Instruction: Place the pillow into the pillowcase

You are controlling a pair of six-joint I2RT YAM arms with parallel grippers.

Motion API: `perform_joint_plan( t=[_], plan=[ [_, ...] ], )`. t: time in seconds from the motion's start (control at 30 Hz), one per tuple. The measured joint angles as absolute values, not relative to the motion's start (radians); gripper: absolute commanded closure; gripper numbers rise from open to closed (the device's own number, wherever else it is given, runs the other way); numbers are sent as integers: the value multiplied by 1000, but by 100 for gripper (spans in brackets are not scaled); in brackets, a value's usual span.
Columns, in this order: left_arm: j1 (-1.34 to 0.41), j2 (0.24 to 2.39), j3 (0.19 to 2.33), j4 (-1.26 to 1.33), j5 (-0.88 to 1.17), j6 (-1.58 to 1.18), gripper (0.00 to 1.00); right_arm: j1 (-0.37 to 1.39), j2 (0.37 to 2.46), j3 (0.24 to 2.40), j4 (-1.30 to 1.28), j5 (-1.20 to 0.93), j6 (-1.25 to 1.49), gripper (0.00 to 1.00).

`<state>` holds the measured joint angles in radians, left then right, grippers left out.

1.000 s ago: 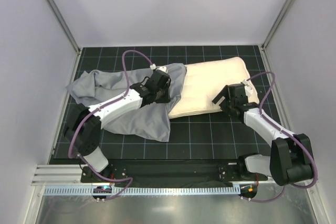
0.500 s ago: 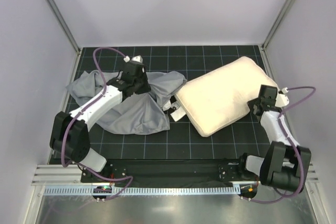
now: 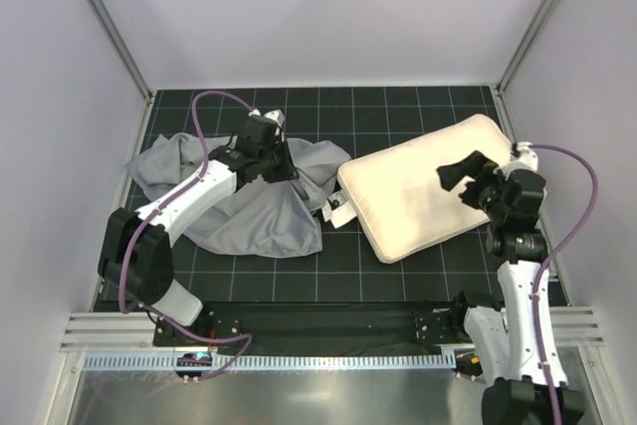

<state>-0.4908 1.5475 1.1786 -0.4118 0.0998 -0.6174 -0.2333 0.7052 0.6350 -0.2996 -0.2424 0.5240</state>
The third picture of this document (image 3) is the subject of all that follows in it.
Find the grey fabric pillowcase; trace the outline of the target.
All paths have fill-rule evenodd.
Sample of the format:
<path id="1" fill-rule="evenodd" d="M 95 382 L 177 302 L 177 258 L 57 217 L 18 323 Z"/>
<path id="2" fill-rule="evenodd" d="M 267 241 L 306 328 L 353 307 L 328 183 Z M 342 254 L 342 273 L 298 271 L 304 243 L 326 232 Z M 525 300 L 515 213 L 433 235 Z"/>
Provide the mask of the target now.
<path id="1" fill-rule="evenodd" d="M 299 178 L 267 183 L 262 178 L 241 188 L 203 213 L 183 235 L 218 255 L 257 255 L 285 259 L 322 250 L 314 213 L 334 191 L 339 167 L 350 155 L 329 140 L 288 140 Z M 200 166 L 199 139 L 184 132 L 159 136 L 125 165 L 145 197 L 156 200 Z"/>

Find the cream white pillow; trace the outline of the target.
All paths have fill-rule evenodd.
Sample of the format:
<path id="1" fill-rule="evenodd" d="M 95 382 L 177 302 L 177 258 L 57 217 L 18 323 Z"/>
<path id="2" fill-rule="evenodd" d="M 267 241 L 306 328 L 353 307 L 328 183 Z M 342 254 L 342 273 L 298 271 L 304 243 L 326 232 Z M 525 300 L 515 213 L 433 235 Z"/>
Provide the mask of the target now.
<path id="1" fill-rule="evenodd" d="M 397 263 L 488 222 L 461 202 L 465 179 L 448 192 L 437 174 L 476 150 L 498 164 L 510 159 L 511 142 L 481 113 L 340 166 L 339 186 L 380 262 Z"/>

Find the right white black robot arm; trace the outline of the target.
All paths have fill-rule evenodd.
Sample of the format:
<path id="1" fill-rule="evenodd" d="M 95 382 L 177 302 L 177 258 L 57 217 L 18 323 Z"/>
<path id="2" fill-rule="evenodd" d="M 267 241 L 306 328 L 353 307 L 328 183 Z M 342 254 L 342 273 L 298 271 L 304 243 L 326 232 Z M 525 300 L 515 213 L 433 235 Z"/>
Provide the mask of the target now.
<path id="1" fill-rule="evenodd" d="M 570 388 L 555 346 L 549 252 L 537 226 L 546 181 L 537 167 L 526 146 L 505 165 L 474 151 L 437 169 L 444 190 L 466 184 L 459 198 L 487 215 L 486 246 L 502 261 L 504 302 L 462 293 L 448 317 L 450 334 L 472 341 L 480 360 L 485 424 L 577 424 L 585 412 L 585 398 Z"/>

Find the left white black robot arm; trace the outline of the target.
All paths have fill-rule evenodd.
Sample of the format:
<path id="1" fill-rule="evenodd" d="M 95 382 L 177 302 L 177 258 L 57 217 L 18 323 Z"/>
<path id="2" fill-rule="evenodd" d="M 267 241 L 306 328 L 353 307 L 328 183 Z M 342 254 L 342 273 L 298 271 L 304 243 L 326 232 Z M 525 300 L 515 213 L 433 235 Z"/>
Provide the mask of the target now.
<path id="1" fill-rule="evenodd" d="M 177 239 L 218 202 L 261 177 L 269 183 L 296 179 L 280 110 L 253 111 L 227 143 L 214 149 L 201 139 L 203 161 L 159 199 L 134 211 L 110 214 L 98 273 L 117 286 L 120 309 L 128 299 L 176 322 L 176 334 L 196 346 L 207 340 L 210 320 L 203 304 L 174 279 L 171 249 Z"/>

